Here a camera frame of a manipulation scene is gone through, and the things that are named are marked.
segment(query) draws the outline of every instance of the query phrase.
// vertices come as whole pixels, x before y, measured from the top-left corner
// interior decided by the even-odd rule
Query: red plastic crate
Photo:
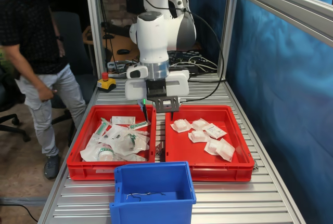
[[[222,157],[210,155],[204,148],[206,142],[193,143],[188,133],[178,133],[170,124],[178,119],[190,123],[204,119],[227,132],[223,139],[235,148],[231,162]],[[165,115],[165,161],[188,161],[193,181],[250,181],[254,160],[229,106],[181,106],[175,112]]]
[[[69,175],[72,180],[113,180],[113,170],[116,167],[132,163],[154,163],[156,142],[156,110],[147,106],[148,119],[151,125],[139,130],[150,132],[149,150],[140,151],[138,155],[147,159],[146,162],[82,162],[80,151],[87,146],[90,137],[96,131],[101,122],[101,117],[110,120],[112,116],[134,116],[135,121],[145,121],[145,116],[140,106],[93,106],[82,126],[75,141],[73,149],[67,159]]]

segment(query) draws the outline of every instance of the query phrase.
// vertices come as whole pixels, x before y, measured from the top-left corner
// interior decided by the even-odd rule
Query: jeans
[[[76,128],[80,125],[86,105],[75,77],[67,65],[57,74],[38,75],[39,79],[50,88],[57,90],[57,95],[69,109]],[[54,156],[59,153],[55,143],[55,134],[52,127],[51,101],[41,102],[36,88],[23,76],[16,80],[20,91],[25,94],[25,104],[33,117],[33,123],[38,142],[42,146],[42,153]]]

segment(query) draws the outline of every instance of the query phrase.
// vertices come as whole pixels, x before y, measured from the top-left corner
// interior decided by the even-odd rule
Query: shoe
[[[47,179],[51,180],[57,177],[59,173],[59,155],[50,156],[44,166],[44,175]]]

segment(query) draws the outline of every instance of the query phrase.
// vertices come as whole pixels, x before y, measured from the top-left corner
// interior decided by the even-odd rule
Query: man's hand
[[[46,102],[53,98],[53,94],[56,93],[56,90],[50,90],[48,87],[43,86],[41,89],[38,89],[38,95],[41,102]]]
[[[60,57],[65,56],[65,49],[63,48],[63,44],[60,40],[57,40],[58,42],[58,47],[59,47],[59,55]]]

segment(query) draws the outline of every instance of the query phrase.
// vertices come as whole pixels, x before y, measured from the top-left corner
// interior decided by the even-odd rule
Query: blue box
[[[188,162],[130,164],[114,170],[112,224],[190,224],[194,192]]]

